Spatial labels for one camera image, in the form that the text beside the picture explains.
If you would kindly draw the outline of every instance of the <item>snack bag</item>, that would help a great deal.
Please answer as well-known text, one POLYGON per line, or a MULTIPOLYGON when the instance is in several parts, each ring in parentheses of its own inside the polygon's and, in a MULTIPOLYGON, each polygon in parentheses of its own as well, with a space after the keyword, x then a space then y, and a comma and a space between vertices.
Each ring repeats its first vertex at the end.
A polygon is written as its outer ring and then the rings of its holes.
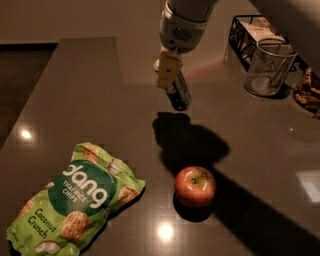
POLYGON ((22 256, 79 255, 108 214, 138 196, 145 184, 102 148, 78 144, 67 170, 26 203, 7 239, 22 256))

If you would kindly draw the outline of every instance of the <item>cylindrical object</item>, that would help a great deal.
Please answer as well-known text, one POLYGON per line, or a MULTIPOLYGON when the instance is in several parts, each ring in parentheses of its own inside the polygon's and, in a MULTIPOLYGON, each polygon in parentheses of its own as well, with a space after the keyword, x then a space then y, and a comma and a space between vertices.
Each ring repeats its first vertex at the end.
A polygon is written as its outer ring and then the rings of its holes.
POLYGON ((280 38, 264 38, 256 45, 245 88, 257 96, 274 96, 284 83, 297 54, 280 38))

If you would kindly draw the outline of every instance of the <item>apple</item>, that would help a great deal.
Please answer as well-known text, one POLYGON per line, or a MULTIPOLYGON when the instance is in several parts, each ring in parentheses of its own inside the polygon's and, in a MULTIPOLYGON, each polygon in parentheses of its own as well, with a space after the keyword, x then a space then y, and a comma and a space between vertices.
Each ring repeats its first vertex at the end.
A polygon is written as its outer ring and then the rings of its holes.
POLYGON ((179 202, 189 208, 208 206, 215 194, 216 182, 205 168, 189 166, 182 169, 174 182, 174 191, 179 202))

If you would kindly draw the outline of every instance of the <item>green snack bag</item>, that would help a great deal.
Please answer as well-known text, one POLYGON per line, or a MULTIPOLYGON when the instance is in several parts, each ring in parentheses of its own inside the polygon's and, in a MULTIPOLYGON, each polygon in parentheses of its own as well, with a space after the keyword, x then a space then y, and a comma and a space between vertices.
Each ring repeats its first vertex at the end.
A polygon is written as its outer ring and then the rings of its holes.
POLYGON ((22 256, 79 255, 108 215, 137 197, 145 184, 102 148, 78 144, 67 170, 25 204, 7 239, 22 256))

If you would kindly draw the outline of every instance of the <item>gray countertop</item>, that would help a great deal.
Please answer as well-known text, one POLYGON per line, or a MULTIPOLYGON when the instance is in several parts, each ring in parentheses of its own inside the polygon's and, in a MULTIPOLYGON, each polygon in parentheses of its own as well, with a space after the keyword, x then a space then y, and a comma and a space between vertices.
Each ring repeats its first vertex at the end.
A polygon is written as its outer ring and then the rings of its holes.
POLYGON ((319 255, 320 208, 302 184, 320 192, 320 123, 292 97, 300 74, 289 75, 283 97, 253 96, 225 41, 209 34, 184 57, 193 102, 177 115, 155 87, 158 37, 61 40, 0 153, 1 255, 24 202, 86 141, 126 161, 147 187, 85 256, 319 255), (173 200, 186 164, 207 167, 217 182, 198 219, 173 200))

